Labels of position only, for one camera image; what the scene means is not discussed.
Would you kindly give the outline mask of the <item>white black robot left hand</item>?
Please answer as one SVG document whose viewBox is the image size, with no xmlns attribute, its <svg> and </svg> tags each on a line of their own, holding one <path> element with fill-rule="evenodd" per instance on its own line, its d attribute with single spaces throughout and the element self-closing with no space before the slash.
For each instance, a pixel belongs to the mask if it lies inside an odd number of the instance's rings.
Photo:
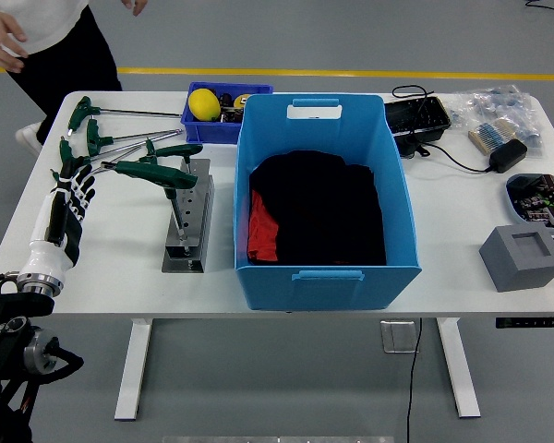
<svg viewBox="0 0 554 443">
<path fill-rule="evenodd" d="M 19 272 L 22 292 L 57 295 L 66 272 L 78 263 L 82 223 L 95 195 L 91 165 L 83 158 L 68 158 L 45 197 L 30 238 L 30 257 Z"/>
</svg>

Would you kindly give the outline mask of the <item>person's right hand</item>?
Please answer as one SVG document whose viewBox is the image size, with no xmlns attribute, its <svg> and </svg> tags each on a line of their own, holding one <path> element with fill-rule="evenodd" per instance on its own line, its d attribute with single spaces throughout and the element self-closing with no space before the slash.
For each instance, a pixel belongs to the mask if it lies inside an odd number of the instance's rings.
<svg viewBox="0 0 554 443">
<path fill-rule="evenodd" d="M 27 51 L 20 45 L 27 41 L 27 35 L 11 15 L 0 12 L 0 67 L 5 71 L 20 74 L 24 68 L 23 59 Z"/>
</svg>

